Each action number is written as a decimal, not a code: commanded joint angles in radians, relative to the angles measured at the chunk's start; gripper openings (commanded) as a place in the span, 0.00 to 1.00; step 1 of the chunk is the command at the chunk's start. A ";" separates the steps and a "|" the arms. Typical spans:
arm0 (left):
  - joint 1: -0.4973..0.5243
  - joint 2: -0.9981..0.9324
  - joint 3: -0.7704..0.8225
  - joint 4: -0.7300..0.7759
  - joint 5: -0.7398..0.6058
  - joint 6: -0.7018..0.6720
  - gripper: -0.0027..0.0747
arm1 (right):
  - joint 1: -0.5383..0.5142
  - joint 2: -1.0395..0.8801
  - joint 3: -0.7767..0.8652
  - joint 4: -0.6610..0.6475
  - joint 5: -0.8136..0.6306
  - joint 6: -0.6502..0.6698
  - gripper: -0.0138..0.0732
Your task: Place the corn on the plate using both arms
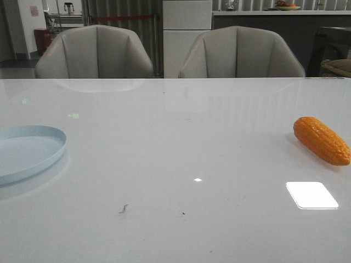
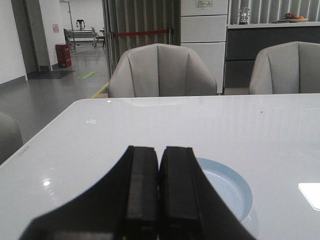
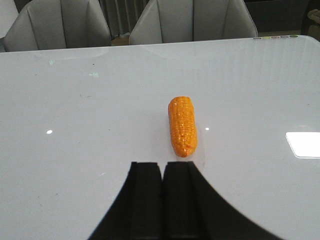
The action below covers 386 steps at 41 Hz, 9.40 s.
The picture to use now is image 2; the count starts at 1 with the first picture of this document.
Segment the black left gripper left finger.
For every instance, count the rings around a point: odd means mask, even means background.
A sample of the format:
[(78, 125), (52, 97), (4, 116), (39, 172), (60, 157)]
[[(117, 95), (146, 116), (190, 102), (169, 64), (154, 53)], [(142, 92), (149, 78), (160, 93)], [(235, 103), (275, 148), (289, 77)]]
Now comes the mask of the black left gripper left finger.
[(129, 146), (97, 183), (34, 218), (22, 240), (155, 240), (158, 159), (152, 147)]

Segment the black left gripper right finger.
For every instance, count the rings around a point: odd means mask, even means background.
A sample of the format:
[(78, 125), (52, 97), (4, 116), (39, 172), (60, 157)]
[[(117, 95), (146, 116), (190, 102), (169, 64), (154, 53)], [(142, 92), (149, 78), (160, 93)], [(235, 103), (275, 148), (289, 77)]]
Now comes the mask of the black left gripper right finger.
[(193, 149), (168, 146), (159, 169), (161, 240), (253, 240), (211, 185)]

